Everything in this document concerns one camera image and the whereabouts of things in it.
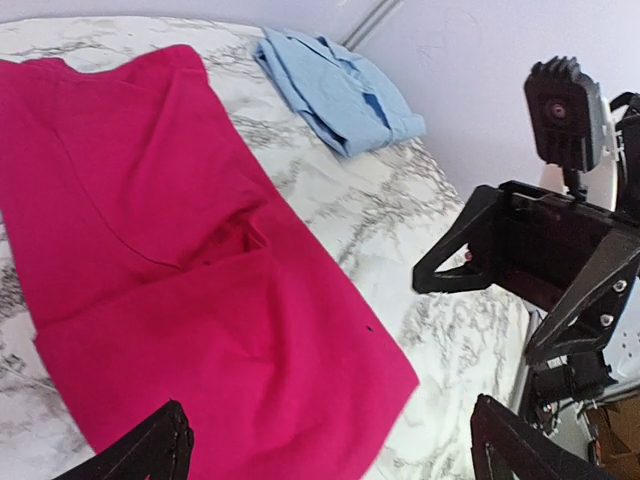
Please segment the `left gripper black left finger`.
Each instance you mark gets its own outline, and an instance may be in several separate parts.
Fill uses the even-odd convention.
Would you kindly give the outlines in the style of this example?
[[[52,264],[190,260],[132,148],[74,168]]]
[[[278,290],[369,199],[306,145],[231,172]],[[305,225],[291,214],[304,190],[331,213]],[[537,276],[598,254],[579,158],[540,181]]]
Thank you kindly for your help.
[[[182,405],[170,400],[109,448],[55,480],[185,480],[194,431]]]

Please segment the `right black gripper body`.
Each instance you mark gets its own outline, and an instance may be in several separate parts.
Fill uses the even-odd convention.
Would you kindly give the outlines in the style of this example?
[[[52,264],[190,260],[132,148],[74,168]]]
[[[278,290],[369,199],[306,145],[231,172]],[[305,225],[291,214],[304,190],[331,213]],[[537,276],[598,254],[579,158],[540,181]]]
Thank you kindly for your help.
[[[625,110],[617,124],[624,159],[614,211],[511,182],[504,253],[512,293],[544,310],[559,301],[610,231],[639,238],[639,96],[626,92],[612,106]]]

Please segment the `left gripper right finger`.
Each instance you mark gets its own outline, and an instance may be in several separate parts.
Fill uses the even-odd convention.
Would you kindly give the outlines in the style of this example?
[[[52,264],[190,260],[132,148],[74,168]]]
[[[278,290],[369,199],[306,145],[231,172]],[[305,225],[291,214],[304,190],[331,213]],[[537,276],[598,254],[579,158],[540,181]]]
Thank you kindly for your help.
[[[491,396],[478,396],[470,427],[477,479],[597,480],[611,477],[556,445]]]

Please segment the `light blue button shirt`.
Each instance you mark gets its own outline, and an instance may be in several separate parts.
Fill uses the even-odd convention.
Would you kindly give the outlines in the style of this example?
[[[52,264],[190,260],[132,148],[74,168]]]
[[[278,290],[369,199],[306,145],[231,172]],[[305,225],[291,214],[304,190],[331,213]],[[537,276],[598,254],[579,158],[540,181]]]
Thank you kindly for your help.
[[[254,59],[290,109],[338,154],[354,157],[425,133],[395,84],[370,60],[324,36],[269,28]]]

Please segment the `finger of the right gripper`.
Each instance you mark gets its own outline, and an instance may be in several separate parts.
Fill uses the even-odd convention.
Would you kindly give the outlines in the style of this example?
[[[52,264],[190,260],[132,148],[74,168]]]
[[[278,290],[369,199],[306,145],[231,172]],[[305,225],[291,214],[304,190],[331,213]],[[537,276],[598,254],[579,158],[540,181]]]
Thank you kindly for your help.
[[[639,238],[610,231],[530,338],[529,365],[603,349],[639,272]]]

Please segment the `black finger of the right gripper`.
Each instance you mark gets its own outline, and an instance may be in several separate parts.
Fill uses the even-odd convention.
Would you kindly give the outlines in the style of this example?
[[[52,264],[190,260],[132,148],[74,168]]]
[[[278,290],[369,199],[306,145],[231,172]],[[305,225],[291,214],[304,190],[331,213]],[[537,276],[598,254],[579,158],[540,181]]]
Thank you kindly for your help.
[[[459,293],[497,285],[513,291],[505,259],[505,218],[513,184],[475,188],[446,233],[414,265],[412,289],[418,294]],[[462,247],[471,258],[449,270],[441,265]]]

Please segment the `red t-shirt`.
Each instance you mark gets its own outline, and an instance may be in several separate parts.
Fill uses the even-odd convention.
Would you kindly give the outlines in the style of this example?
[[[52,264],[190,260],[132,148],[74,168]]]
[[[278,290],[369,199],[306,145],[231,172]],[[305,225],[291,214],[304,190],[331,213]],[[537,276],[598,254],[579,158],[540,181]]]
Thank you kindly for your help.
[[[417,387],[189,46],[96,74],[3,62],[1,213],[95,450],[176,399],[194,479],[358,479]]]

